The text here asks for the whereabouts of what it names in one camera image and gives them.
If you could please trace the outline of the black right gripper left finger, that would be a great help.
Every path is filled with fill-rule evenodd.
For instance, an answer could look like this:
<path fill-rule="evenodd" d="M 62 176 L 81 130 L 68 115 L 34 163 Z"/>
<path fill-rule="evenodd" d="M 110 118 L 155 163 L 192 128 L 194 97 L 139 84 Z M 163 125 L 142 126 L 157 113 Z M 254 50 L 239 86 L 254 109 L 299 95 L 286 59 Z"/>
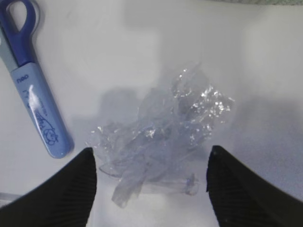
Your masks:
<path fill-rule="evenodd" d="M 85 227 L 97 191 L 96 161 L 85 148 L 46 182 L 0 209 L 2 227 Z"/>

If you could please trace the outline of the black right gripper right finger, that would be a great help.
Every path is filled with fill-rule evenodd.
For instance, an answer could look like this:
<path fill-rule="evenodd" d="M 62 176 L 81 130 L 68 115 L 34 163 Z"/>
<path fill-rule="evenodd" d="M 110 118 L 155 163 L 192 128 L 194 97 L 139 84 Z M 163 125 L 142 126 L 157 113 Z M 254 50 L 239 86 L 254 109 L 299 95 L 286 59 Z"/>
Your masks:
<path fill-rule="evenodd" d="M 208 192 L 221 227 L 301 227 L 303 203 L 251 171 L 223 147 L 212 147 Z"/>

